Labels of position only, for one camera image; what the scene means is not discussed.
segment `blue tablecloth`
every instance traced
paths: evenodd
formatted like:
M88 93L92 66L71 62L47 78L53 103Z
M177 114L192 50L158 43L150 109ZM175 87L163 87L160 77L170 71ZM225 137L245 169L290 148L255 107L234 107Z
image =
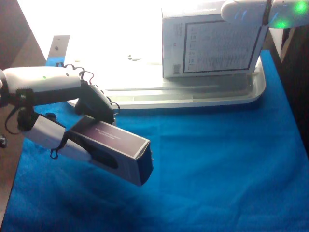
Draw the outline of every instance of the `blue tablecloth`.
M308 229L308 158L271 55L261 58L267 88L255 103L121 112L119 127L151 140L141 188L25 140L2 230ZM66 103L37 111L67 127L79 119Z

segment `box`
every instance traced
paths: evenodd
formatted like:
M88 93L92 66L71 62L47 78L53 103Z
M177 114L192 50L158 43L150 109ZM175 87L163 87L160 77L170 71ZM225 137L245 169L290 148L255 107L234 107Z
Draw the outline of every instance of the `box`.
M268 27L223 21L224 2L162 8L164 78L254 71Z
M70 135L90 153L90 163L138 186L148 180L153 170L148 139L90 116L77 122Z

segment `white tray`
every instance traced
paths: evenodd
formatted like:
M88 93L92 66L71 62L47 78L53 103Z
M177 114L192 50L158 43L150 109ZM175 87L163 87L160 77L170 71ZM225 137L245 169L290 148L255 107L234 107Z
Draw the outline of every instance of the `white tray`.
M121 109L202 107L250 103L266 88L259 58L252 74L160 79L160 82L134 81L127 88L103 90ZM99 87L104 83L96 82ZM77 100L69 101L75 105Z

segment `glowing green spot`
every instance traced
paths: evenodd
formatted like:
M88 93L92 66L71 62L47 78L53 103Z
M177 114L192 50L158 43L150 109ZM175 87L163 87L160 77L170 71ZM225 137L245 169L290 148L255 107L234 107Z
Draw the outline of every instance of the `glowing green spot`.
M276 28L287 28L286 22L279 22L276 24Z
M304 1L300 1L295 5L295 12L297 14L303 14L308 11L308 4Z

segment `large white box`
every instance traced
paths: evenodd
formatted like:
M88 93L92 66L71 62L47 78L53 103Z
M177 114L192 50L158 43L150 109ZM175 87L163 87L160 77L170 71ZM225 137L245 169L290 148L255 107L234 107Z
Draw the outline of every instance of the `large white box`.
M162 8L164 78L254 72L268 27L223 21L224 2Z

